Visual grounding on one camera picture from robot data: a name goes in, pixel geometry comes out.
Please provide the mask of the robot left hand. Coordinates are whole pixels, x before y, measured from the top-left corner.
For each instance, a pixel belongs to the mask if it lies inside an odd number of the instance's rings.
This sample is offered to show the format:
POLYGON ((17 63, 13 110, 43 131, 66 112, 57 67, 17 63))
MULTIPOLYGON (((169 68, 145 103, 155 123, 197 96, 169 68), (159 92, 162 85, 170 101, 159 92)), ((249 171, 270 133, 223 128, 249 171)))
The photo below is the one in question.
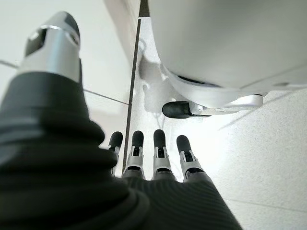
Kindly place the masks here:
POLYGON ((75 19, 57 12, 27 40, 0 105, 0 227, 3 230, 239 230, 237 219, 177 137, 184 175, 174 177, 165 136, 154 133, 152 180, 142 172, 143 133, 114 175, 122 134, 105 135, 88 113, 75 19))

